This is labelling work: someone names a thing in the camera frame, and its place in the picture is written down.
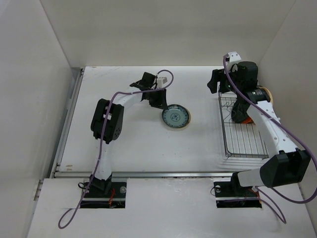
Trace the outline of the beige cartoon plate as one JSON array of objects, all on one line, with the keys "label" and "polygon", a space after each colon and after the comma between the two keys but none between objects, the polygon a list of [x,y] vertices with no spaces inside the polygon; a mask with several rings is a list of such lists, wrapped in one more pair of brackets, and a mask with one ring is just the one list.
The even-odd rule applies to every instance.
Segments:
[{"label": "beige cartoon plate", "polygon": [[273,103],[273,97],[272,97],[271,92],[267,88],[265,88],[263,86],[258,86],[258,88],[263,89],[268,94],[268,96],[270,98],[270,102]]}]

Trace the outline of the blue patterned plate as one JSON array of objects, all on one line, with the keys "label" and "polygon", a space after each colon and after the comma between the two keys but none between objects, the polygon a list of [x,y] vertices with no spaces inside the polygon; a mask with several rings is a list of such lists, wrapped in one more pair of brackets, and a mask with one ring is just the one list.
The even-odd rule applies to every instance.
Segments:
[{"label": "blue patterned plate", "polygon": [[163,122],[170,128],[184,126],[188,120],[187,109],[179,104],[168,105],[161,114]]}]

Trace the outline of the orange plate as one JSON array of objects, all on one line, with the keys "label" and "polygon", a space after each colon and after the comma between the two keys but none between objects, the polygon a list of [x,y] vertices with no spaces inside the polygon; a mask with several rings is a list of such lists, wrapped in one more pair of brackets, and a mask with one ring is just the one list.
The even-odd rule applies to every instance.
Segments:
[{"label": "orange plate", "polygon": [[241,123],[242,124],[254,124],[254,121],[252,120],[252,118],[248,114],[245,114]]}]

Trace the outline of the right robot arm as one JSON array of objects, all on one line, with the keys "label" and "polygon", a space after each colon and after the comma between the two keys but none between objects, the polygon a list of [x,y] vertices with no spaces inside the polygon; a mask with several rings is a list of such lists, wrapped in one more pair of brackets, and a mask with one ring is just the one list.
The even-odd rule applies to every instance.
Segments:
[{"label": "right robot arm", "polygon": [[229,189],[241,195],[248,187],[277,186],[302,181],[311,157],[289,138],[273,110],[268,90],[257,81],[258,67],[254,62],[241,61],[231,67],[212,71],[207,87],[211,93],[233,92],[237,99],[231,118],[235,123],[246,123],[250,119],[257,127],[265,143],[268,158],[259,169],[236,172],[232,175]]}]

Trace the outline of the cream floral plate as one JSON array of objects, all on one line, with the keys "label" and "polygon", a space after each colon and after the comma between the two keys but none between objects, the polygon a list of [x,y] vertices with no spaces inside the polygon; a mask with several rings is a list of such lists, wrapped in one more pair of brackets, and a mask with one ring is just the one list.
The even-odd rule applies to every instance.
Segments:
[{"label": "cream floral plate", "polygon": [[178,127],[178,128],[175,128],[176,130],[185,130],[189,125],[190,125],[190,122],[191,122],[191,119],[192,119],[192,116],[191,116],[191,113],[189,110],[186,110],[187,113],[188,113],[188,120],[187,122],[185,123],[184,126],[181,126],[181,127]]}]

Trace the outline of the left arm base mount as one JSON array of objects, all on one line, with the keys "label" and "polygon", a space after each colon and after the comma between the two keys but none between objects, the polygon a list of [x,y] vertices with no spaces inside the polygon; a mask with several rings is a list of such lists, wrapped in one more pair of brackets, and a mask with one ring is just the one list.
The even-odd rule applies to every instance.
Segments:
[{"label": "left arm base mount", "polygon": [[126,205],[126,182],[111,182],[105,190],[90,185],[83,200],[81,209],[124,209]]}]

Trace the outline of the black plate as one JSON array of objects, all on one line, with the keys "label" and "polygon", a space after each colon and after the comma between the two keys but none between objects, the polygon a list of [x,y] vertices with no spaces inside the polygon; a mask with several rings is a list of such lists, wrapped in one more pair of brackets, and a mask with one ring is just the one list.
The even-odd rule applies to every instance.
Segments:
[{"label": "black plate", "polygon": [[237,99],[231,110],[231,119],[234,123],[243,123],[249,116],[247,110],[250,104],[242,99]]}]

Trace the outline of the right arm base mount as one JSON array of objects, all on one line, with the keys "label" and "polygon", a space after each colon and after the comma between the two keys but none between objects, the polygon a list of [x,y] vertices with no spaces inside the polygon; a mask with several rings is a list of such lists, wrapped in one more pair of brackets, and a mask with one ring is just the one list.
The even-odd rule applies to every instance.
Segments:
[{"label": "right arm base mount", "polygon": [[211,194],[217,208],[262,208],[258,192],[250,187],[235,189],[230,181],[214,181]]}]

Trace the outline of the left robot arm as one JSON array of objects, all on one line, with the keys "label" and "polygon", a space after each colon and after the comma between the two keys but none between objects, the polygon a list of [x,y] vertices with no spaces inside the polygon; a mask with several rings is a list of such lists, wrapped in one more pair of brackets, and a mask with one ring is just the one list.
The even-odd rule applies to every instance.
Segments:
[{"label": "left robot arm", "polygon": [[90,176],[88,191],[101,197],[107,196],[111,190],[111,159],[106,154],[106,147],[120,136],[123,127],[124,112],[133,105],[147,100],[149,105],[165,109],[166,88],[174,77],[168,81],[159,74],[145,72],[142,78],[133,82],[125,91],[116,92],[110,100],[100,99],[91,122],[93,137],[99,142],[99,154],[96,166]]}]

